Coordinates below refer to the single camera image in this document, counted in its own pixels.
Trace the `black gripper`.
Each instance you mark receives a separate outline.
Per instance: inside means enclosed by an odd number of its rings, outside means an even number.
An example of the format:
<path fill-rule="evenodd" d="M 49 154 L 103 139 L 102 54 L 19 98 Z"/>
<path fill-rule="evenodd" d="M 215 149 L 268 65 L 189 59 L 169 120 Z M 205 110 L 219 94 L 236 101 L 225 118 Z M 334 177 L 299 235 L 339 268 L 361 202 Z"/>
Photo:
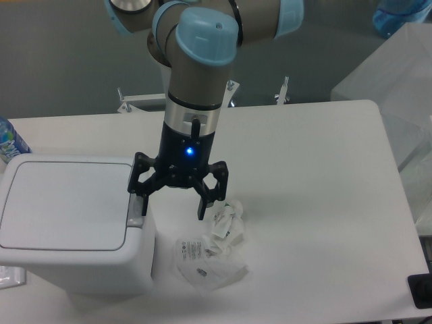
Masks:
<path fill-rule="evenodd" d="M 199 221 L 204 219 L 206 209 L 212 207 L 216 200 L 225 200 L 229 178 L 227 163 L 218 161 L 208 165 L 214 137 L 215 134 L 211 133 L 193 138 L 163 124 L 157 157 L 150 158 L 142 152 L 135 153 L 128 180 L 128 192 L 142 198 L 142 216 L 147 215 L 149 196 L 164 186 L 193 187 L 200 196 L 197 211 Z M 140 176 L 150 168 L 155 172 L 141 182 Z M 210 173 L 216 179 L 213 189 L 204 181 Z"/>

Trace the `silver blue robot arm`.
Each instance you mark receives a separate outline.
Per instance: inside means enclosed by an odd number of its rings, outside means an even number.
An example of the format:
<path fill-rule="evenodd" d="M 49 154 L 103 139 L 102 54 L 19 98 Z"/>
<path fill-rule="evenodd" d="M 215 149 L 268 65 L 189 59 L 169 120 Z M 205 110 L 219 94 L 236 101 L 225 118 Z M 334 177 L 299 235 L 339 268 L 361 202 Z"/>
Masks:
<path fill-rule="evenodd" d="M 237 50 L 297 30 L 302 1 L 106 1 L 114 26 L 149 31 L 148 49 L 171 73 L 159 152 L 136 153 L 128 192 L 147 207 L 163 187 L 193 188 L 198 218 L 226 196 L 224 161 L 209 163 L 230 70 Z"/>

